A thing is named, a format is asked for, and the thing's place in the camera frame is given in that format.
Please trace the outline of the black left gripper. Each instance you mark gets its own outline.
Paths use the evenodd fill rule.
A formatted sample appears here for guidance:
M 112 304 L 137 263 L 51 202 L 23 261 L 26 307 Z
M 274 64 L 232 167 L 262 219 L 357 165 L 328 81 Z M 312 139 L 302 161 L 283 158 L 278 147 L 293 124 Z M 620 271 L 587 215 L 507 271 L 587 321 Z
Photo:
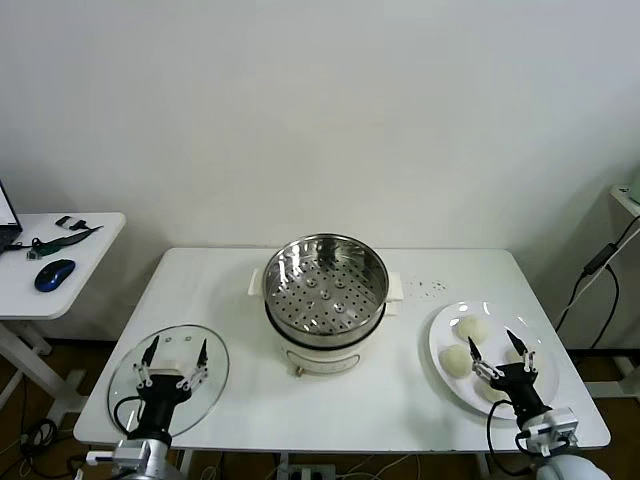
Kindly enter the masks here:
M 176 407 L 189 400 L 191 391 L 196 391 L 208 376 L 207 340 L 204 339 L 196 367 L 184 378 L 178 375 L 150 374 L 159 343 L 156 335 L 145 349 L 139 363 L 133 365 L 138 377 L 137 392 L 143 401 L 143 410 L 138 426 L 130 433 L 131 440 L 152 439 L 171 441 L 169 427 Z

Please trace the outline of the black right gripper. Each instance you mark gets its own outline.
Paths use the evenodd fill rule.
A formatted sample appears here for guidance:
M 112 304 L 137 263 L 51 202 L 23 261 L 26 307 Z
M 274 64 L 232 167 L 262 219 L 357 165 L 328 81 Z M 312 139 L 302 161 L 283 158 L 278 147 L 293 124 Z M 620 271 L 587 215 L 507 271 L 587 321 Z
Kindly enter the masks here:
M 494 389 L 506 393 L 516 415 L 541 415 L 548 406 L 534 388 L 539 373 L 537 352 L 511 330 L 506 333 L 511 342 L 505 353 L 508 363 L 497 367 L 484 360 L 473 339 L 467 338 L 472 371 L 487 382 L 492 381 Z

